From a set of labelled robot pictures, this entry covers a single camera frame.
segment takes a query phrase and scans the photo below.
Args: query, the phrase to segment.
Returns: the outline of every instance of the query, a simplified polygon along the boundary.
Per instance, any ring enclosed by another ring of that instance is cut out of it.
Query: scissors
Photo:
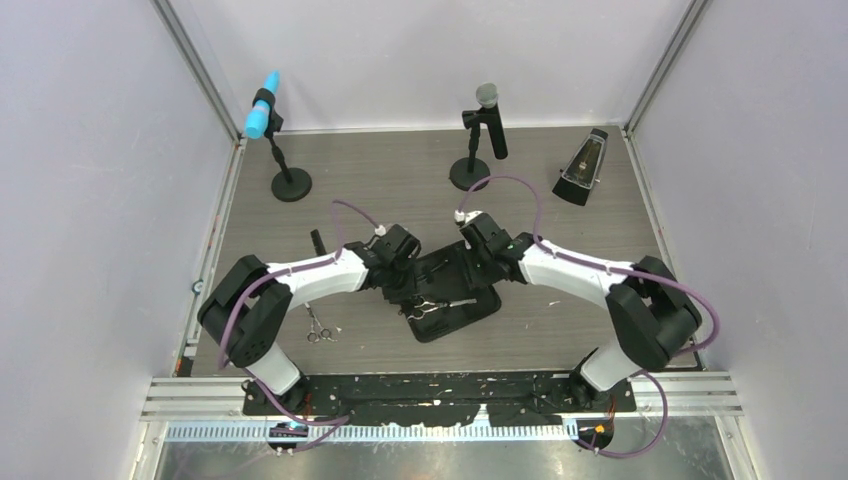
[[[318,317],[312,310],[312,306],[308,303],[304,303],[303,305],[306,307],[306,311],[309,312],[309,316],[312,318],[312,323],[309,324],[309,333],[306,334],[306,341],[309,343],[318,343],[321,340],[335,342],[336,340],[333,338],[333,332],[330,331],[329,328],[324,328],[324,326],[321,325],[321,322],[318,321]]]
[[[419,297],[418,302],[416,302],[415,305],[412,306],[412,313],[410,313],[406,318],[409,320],[421,320],[428,313],[435,312],[436,310],[442,308],[458,307],[460,305],[468,305],[470,303],[477,303],[477,299],[469,298],[466,300],[457,300],[454,302],[431,302],[425,299],[424,297]]]

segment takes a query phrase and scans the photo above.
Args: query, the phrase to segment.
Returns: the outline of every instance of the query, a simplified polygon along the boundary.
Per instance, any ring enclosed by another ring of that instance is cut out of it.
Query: silver microphone head
[[[492,108],[498,104],[498,87],[494,83],[484,83],[477,87],[477,103],[483,108]]]

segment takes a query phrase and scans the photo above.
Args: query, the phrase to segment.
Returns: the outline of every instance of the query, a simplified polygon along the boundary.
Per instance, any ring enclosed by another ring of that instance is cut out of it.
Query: blue microphone
[[[274,70],[265,79],[265,90],[277,94],[277,87],[280,86],[280,72]],[[247,120],[244,122],[244,133],[249,138],[257,139],[265,134],[265,129],[268,128],[268,117],[271,115],[271,106],[265,100],[257,100],[253,105],[253,109],[247,114]]]

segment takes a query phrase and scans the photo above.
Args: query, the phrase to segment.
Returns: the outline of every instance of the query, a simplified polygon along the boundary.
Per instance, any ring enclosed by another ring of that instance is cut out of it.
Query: round microphone stand base
[[[451,167],[449,178],[454,187],[462,190],[463,192],[467,192],[475,183],[489,175],[491,175],[491,173],[489,172],[489,166],[486,165],[486,162],[477,158],[466,157],[460,158],[454,162]],[[489,182],[480,185],[477,187],[477,190],[480,190],[488,184]]]
[[[274,176],[271,182],[271,192],[282,202],[296,202],[312,190],[312,177],[302,168],[289,168],[291,181],[286,179],[283,172]]]

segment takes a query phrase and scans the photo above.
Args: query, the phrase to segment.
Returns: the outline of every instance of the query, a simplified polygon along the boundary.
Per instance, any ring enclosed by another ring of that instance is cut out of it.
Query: robotic arm
[[[242,257],[221,280],[198,312],[198,321],[220,345],[226,341],[230,361],[249,370],[291,408],[303,398],[303,374],[277,345],[286,313],[300,305],[342,292],[380,287],[387,297],[408,296],[410,274],[421,244],[400,225],[369,244],[349,243],[335,261],[324,255],[295,263],[264,264],[254,255]],[[230,312],[245,289],[268,274],[278,273],[251,295],[256,303],[238,313],[229,338],[224,330]]]
[[[529,233],[512,238],[486,213],[457,218],[468,248],[467,269],[475,286],[509,280],[545,285],[584,298],[610,313],[616,338],[580,362],[569,377],[572,396],[587,406],[619,381],[641,370],[660,370],[701,325],[701,316],[683,293],[656,282],[610,272],[618,267],[674,279],[665,264],[646,256],[639,263],[611,262],[562,249]],[[556,252],[606,271],[557,258]]]

